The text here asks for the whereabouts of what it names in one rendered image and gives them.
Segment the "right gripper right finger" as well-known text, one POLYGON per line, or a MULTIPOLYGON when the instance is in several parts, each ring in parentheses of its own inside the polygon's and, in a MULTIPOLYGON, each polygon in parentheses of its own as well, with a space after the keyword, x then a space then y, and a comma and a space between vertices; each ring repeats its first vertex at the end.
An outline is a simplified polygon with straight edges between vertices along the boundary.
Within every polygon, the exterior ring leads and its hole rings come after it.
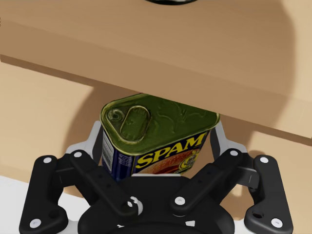
POLYGON ((226 138, 217 124, 210 133, 214 161, 205 165, 170 200, 175 216, 200 232, 233 232, 234 219, 221 201, 236 185, 248 188, 253 205, 243 224, 250 232, 291 232, 293 222, 276 159, 251 157, 244 145, 226 138))

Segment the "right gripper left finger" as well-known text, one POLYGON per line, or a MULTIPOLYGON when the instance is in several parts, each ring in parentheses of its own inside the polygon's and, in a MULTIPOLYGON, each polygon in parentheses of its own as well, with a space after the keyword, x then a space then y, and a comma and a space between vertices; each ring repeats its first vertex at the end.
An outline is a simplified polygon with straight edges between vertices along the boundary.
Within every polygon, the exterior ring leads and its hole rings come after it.
POLYGON ((69 224, 66 211, 59 206, 65 187, 76 186, 90 207, 104 205, 108 215, 104 227, 96 226, 96 218, 83 214, 78 232, 111 232, 139 215, 139 201, 99 166, 99 146, 103 139, 101 123, 96 121, 86 141, 71 145, 61 158, 38 157, 33 165, 20 232, 62 232, 69 224))

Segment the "green and blue rectangular can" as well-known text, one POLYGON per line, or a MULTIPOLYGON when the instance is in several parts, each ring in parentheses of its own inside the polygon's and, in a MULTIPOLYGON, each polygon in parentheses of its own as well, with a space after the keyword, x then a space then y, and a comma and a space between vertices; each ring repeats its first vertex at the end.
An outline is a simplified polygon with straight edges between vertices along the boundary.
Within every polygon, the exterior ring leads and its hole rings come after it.
POLYGON ((148 94, 114 100, 100 113, 102 165, 115 180, 183 174, 219 120, 218 113, 148 94))

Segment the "pale wooden shelf unit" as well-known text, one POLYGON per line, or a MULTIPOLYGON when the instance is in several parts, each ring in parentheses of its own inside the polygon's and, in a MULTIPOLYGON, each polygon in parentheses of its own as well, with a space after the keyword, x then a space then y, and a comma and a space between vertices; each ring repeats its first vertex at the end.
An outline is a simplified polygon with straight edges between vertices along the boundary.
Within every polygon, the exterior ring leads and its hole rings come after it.
POLYGON ((0 54, 223 115, 312 221, 312 0, 0 0, 0 54))

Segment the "blue flat can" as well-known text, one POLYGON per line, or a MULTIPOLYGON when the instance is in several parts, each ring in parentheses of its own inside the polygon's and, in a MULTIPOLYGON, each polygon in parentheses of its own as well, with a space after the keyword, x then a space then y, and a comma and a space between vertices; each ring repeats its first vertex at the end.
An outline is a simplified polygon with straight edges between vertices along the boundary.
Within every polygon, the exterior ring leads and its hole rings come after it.
POLYGON ((145 0, 158 5, 186 5, 198 0, 145 0))

